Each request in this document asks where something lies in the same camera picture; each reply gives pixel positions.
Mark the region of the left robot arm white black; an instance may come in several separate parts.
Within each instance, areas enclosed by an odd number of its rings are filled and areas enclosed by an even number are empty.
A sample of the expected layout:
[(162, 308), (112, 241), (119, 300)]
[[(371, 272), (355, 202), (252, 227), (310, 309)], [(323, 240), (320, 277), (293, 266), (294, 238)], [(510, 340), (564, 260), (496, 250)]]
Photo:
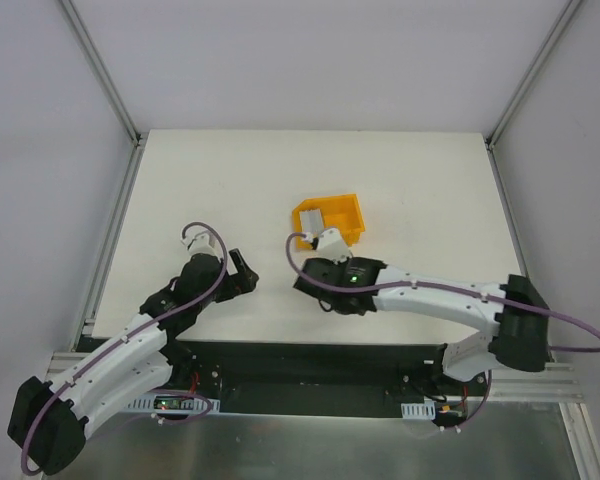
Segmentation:
[(17, 390), (7, 428), (20, 447), (27, 476), (54, 475), (72, 463), (86, 442), (138, 396), (166, 385), (184, 387), (192, 358), (177, 338), (212, 303), (251, 293), (259, 281), (240, 251), (225, 260), (196, 253), (181, 273), (150, 295), (115, 336), (49, 380), (32, 376)]

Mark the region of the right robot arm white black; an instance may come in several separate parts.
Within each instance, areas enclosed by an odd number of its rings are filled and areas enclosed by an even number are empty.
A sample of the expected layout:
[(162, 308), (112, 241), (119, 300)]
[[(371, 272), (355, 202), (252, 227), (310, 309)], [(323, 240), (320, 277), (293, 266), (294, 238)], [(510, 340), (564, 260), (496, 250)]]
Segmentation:
[(504, 283), (445, 283), (376, 259), (310, 258), (293, 287), (341, 315), (407, 312), (472, 328), (465, 339), (444, 345), (440, 363), (430, 369), (441, 394), (499, 366), (541, 372), (548, 360), (548, 306), (520, 275)]

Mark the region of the yellow plastic bin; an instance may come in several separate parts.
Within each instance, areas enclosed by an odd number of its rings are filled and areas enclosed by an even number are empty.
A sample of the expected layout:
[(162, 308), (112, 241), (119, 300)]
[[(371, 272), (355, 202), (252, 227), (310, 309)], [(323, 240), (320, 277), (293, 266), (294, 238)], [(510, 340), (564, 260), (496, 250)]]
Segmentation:
[(366, 230), (359, 201), (355, 194), (314, 197), (303, 200), (291, 213), (295, 232), (302, 232), (299, 212), (311, 209), (320, 209), (325, 229), (328, 227), (338, 228), (348, 246), (358, 243), (361, 234)]

